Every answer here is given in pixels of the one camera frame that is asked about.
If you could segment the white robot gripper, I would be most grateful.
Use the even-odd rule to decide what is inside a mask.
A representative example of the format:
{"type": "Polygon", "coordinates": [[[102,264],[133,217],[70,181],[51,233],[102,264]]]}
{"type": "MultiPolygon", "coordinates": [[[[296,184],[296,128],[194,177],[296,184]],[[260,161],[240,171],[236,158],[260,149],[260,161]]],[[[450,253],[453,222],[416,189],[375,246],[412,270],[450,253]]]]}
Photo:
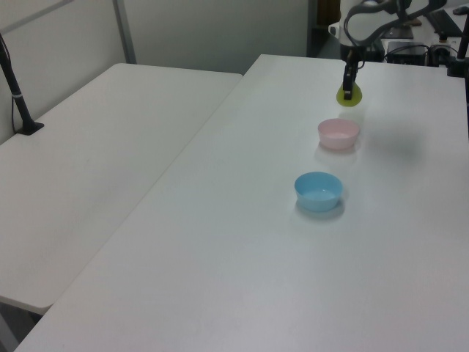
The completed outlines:
{"type": "Polygon", "coordinates": [[[357,46],[350,40],[343,26],[340,23],[333,23],[328,26],[328,32],[335,37],[340,46],[340,59],[347,62],[343,75],[343,98],[351,100],[353,96],[358,96],[359,87],[355,80],[358,74],[359,64],[365,60],[365,47],[357,46]]]}

